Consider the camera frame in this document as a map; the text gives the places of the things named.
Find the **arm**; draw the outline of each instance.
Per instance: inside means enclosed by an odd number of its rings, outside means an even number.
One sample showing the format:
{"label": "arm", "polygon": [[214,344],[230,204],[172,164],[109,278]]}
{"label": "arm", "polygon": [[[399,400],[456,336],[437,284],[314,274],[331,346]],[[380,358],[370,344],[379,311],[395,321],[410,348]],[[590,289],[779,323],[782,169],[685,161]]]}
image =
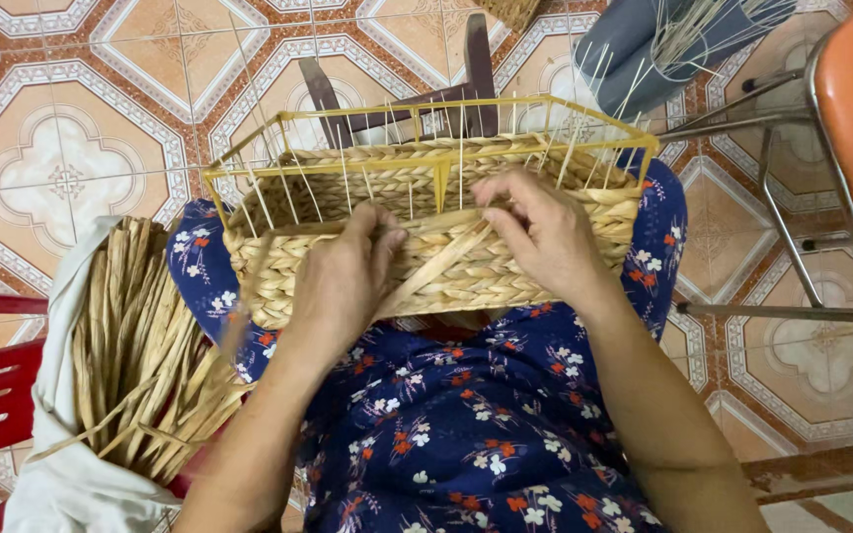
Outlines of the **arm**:
{"label": "arm", "polygon": [[378,225],[395,226],[396,219],[360,204],[337,239],[315,245],[302,261],[292,319],[272,364],[194,480],[177,533],[278,530],[305,410],[373,320],[390,260],[407,237],[393,229],[373,244]]}
{"label": "arm", "polygon": [[480,205],[511,195],[511,213],[490,208],[483,216],[519,266],[585,322],[605,405],[664,523],[675,531],[768,531],[722,432],[605,267],[581,205],[518,172],[484,179],[473,193]]}

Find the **yellow metal frame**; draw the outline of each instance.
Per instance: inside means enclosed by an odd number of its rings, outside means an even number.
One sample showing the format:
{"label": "yellow metal frame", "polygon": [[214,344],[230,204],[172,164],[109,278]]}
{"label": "yellow metal frame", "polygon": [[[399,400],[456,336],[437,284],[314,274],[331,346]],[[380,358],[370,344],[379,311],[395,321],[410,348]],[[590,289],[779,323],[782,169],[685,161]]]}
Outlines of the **yellow metal frame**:
{"label": "yellow metal frame", "polygon": [[[598,142],[582,142],[575,143],[574,149],[577,150],[603,150],[603,149],[621,149],[621,148],[644,148],[646,150],[645,156],[641,160],[641,169],[639,171],[638,179],[639,182],[643,182],[644,177],[647,173],[647,167],[650,164],[650,158],[657,154],[659,150],[659,140],[646,133],[641,131],[638,128],[630,126],[628,124],[623,123],[622,121],[613,118],[608,115],[604,115],[593,109],[588,109],[585,106],[579,103],[568,102],[567,100],[560,99],[551,95],[541,95],[541,96],[528,96],[528,97],[512,97],[512,98],[496,98],[496,99],[483,99],[483,100],[468,100],[468,101],[450,101],[450,102],[433,102],[433,103],[409,103],[409,104],[400,104],[400,105],[380,105],[376,107],[353,107],[350,109],[335,109],[331,111],[280,111],[278,114],[272,116],[266,124],[263,124],[251,134],[245,137],[242,141],[233,146],[230,151],[221,155],[217,160],[213,163],[210,163],[206,169],[203,169],[203,183],[206,185],[209,193],[212,195],[213,199],[216,200],[216,210],[219,212],[219,218],[223,222],[223,226],[229,227],[229,218],[227,214],[223,210],[222,201],[219,197],[219,193],[217,192],[217,187],[213,185],[213,181],[219,179],[221,177],[227,176],[249,176],[251,172],[254,176],[257,177],[267,177],[267,176],[300,176],[304,175],[312,175],[312,174],[332,174],[332,173],[342,173],[345,170],[352,170],[363,172],[365,170],[389,170],[389,169],[398,169],[398,168],[408,168],[408,167],[433,167],[433,189],[436,195],[437,202],[437,213],[443,212],[443,198],[446,193],[446,186],[449,179],[450,171],[452,167],[459,163],[462,158],[463,161],[472,161],[480,158],[497,156],[497,155],[505,155],[505,154],[528,154],[528,153],[538,153],[545,150],[548,145],[547,144],[539,144],[539,146],[527,147],[515,150],[500,150],[494,152],[477,152],[477,153],[463,153],[460,155],[458,152],[454,154],[444,154],[444,155],[434,155],[434,156],[423,156],[423,157],[413,157],[407,159],[377,159],[371,161],[338,161],[337,163],[328,163],[323,165],[302,165],[300,168],[297,166],[285,166],[277,164],[275,167],[266,167],[260,169],[251,169],[251,171],[246,169],[227,169],[224,167],[225,161],[230,161],[235,155],[239,154],[243,147],[248,145],[250,142],[255,140],[258,136],[262,135],[263,132],[268,130],[272,126],[277,126],[281,131],[281,142],[283,145],[283,149],[288,151],[291,149],[291,145],[288,142],[288,135],[285,132],[285,122],[292,121],[300,118],[324,118],[328,116],[346,116],[346,115],[361,115],[367,113],[385,113],[394,115],[398,111],[409,111],[410,118],[412,119],[414,125],[414,141],[420,140],[420,124],[421,117],[420,112],[429,109],[446,109],[450,107],[476,107],[480,105],[513,105],[514,107],[521,104],[526,104],[531,106],[534,103],[541,103],[546,105],[545,111],[545,126],[543,128],[543,134],[548,133],[549,131],[549,119],[551,118],[551,107],[552,105],[558,104],[562,105],[565,108],[569,109],[571,112],[577,112],[581,115],[589,115],[597,118],[601,122],[603,122],[604,126],[612,125],[617,127],[618,129],[628,133],[630,137],[628,139],[619,139],[619,140],[601,140]],[[561,150],[563,148],[568,148],[568,143],[552,143],[551,150]]]}

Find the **braided water hyacinth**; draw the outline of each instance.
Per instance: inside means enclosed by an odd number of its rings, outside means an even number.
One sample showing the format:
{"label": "braided water hyacinth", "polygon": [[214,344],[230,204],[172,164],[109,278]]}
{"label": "braided water hyacinth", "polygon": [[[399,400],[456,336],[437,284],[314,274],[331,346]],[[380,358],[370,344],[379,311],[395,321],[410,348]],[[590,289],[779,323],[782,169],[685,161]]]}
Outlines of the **braided water hyacinth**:
{"label": "braided water hyacinth", "polygon": [[[547,140],[538,133],[500,135],[465,139],[463,151],[502,152],[547,145]],[[374,201],[396,214],[409,232],[389,273],[392,293],[379,309],[379,318],[553,301],[554,296],[522,272],[504,241],[482,220],[468,190],[480,178],[515,164],[532,171],[540,165],[540,179],[553,187],[566,160],[567,148],[550,150],[544,161],[542,152],[506,153],[465,161],[462,210],[459,209],[459,151],[459,139],[354,146],[344,150],[346,161],[409,159],[410,165],[332,174],[302,174],[288,169],[339,164],[340,150],[284,153],[279,158],[286,168],[284,183],[275,176],[262,179],[259,184],[276,228],[270,233],[271,238],[260,238],[269,227],[261,205],[263,200],[254,190],[245,196],[240,209],[232,213],[224,233],[232,267],[240,282],[258,276],[251,304],[253,320],[268,329],[287,323],[299,264],[314,243],[340,234],[343,228],[340,221],[349,216],[348,193],[352,205],[373,195]],[[451,153],[455,157],[443,194],[444,213],[436,214],[435,167],[418,162],[423,157]],[[637,180],[612,165],[597,164],[595,157],[586,151],[573,150],[561,189],[585,207],[605,263],[619,268],[637,216],[641,196]],[[319,214],[324,222],[319,221]],[[254,272],[256,258],[265,242],[269,247],[267,259],[260,271]]]}

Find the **hand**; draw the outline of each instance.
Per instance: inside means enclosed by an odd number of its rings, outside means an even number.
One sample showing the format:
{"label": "hand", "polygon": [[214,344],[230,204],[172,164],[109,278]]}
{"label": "hand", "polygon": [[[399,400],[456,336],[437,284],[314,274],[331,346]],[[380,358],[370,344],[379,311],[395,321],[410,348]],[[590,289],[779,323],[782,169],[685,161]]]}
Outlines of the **hand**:
{"label": "hand", "polygon": [[387,272],[407,231],[384,231],[376,243],[377,226],[396,227],[397,218],[382,206],[364,202],[354,208],[338,238],[312,247],[295,278],[292,318],[280,342],[305,341],[330,354],[330,368],[364,333],[387,290]]}
{"label": "hand", "polygon": [[522,270],[551,294],[579,308],[595,289],[615,286],[581,204],[520,169],[482,179],[472,189],[480,206],[511,195],[512,212],[486,208],[482,216]]}

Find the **floral pattern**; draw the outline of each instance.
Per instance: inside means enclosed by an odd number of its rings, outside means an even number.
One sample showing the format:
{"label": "floral pattern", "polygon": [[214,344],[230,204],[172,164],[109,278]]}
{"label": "floral pattern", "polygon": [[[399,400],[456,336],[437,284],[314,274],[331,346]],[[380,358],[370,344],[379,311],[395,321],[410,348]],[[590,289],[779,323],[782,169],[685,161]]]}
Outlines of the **floral pattern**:
{"label": "floral pattern", "polygon": [[[215,336],[238,284],[213,246],[211,206],[188,204],[169,257]],[[681,183],[652,160],[621,280],[657,339],[685,236]],[[280,334],[249,325],[243,379],[262,374]],[[583,322],[562,303],[513,309],[457,345],[375,323],[322,384],[302,435],[306,531],[663,530],[622,456]]]}

